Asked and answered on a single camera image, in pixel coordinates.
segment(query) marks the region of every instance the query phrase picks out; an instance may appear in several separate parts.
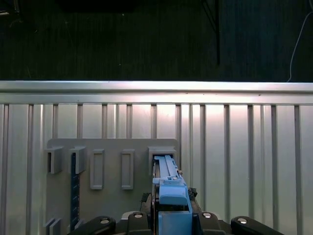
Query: dark blue strip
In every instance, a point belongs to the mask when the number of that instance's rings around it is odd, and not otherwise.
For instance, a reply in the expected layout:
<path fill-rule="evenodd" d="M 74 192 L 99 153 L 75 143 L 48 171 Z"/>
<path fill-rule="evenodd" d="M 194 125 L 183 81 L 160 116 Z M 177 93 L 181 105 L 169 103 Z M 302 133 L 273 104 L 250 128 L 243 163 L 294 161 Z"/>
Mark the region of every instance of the dark blue strip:
<path fill-rule="evenodd" d="M 75 229 L 79 221 L 79 174 L 75 172 L 76 154 L 71 156 L 70 171 L 70 231 Z"/>

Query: dark floor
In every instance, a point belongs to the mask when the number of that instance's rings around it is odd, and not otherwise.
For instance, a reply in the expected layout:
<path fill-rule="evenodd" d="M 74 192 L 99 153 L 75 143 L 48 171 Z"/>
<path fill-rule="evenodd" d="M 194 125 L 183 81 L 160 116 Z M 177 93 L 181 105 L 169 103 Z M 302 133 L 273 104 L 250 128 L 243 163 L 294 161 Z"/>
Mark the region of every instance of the dark floor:
<path fill-rule="evenodd" d="M 200 0 L 119 1 L 128 5 L 115 13 L 110 4 L 96 7 L 110 13 L 65 13 L 54 1 L 22 0 L 22 18 L 0 17 L 1 80 L 284 82 L 310 11 L 307 0 L 220 0 L 218 67 L 215 35 Z M 313 15 L 292 76 L 313 80 Z"/>

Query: white cable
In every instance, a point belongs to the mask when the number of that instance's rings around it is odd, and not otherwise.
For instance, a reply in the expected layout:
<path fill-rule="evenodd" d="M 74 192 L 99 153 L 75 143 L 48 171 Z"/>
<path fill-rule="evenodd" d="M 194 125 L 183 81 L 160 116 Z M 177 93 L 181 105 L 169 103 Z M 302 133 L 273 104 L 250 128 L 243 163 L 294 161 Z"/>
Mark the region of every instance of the white cable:
<path fill-rule="evenodd" d="M 308 17 L 310 16 L 310 14 L 313 14 L 313 4 L 312 4 L 312 0 L 309 0 L 310 1 L 310 6 L 312 8 L 312 11 L 305 17 L 304 21 L 303 21 L 303 24 L 302 24 L 302 27 L 301 27 L 301 31 L 299 33 L 299 37 L 298 37 L 298 40 L 294 46 L 294 49 L 293 49 L 293 53 L 292 53 L 292 57 L 291 57 L 291 60 L 290 60 L 290 67 L 289 67 L 289 79 L 287 80 L 287 82 L 290 82 L 291 81 L 291 78 L 292 78 L 292 62 L 293 62 L 293 57 L 294 57 L 294 53 L 295 53 L 295 50 L 297 49 L 298 47 L 298 43 L 299 43 L 299 40 L 300 40 L 300 37 L 302 35 L 302 31 L 303 31 L 303 28 L 304 28 L 304 25 L 308 19 Z"/>

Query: rectangular slot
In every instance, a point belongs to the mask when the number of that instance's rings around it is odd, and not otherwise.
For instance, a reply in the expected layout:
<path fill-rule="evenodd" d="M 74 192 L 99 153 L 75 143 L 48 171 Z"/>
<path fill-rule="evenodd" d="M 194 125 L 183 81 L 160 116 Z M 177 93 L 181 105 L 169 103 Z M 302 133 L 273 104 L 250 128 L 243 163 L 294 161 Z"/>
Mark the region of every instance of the rectangular slot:
<path fill-rule="evenodd" d="M 103 188 L 103 157 L 104 149 L 95 149 L 90 158 L 90 188 Z"/>
<path fill-rule="evenodd" d="M 48 152 L 48 173 L 51 173 L 51 152 Z"/>
<path fill-rule="evenodd" d="M 134 149 L 122 151 L 122 189 L 134 188 Z"/>

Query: reflective metal surface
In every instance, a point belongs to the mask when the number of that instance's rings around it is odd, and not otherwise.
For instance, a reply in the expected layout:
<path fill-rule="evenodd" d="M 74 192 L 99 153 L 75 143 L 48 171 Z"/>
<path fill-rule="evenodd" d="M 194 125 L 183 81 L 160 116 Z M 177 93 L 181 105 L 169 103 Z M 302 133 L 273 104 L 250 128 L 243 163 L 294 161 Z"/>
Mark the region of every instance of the reflective metal surface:
<path fill-rule="evenodd" d="M 0 234 L 43 234 L 52 137 L 175 138 L 205 211 L 313 234 L 312 105 L 312 84 L 0 82 Z"/>

